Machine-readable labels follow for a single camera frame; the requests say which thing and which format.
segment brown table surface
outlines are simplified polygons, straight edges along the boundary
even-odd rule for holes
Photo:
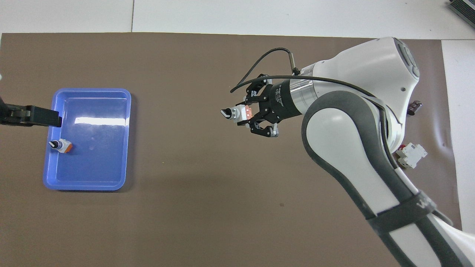
[[[49,108],[64,87],[133,96],[127,180],[116,192],[42,182],[46,127],[0,127],[0,266],[397,266],[343,188],[307,156],[302,117],[277,139],[219,110],[274,47],[298,67],[361,38],[171,33],[3,34],[0,95]],[[441,42],[406,40],[421,71],[406,141],[428,156],[407,174],[460,228]],[[259,73],[289,74],[284,52]]]

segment white floor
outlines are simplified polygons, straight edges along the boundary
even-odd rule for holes
[[[441,39],[462,226],[475,233],[475,29],[447,0],[0,0],[1,33],[186,32]]]

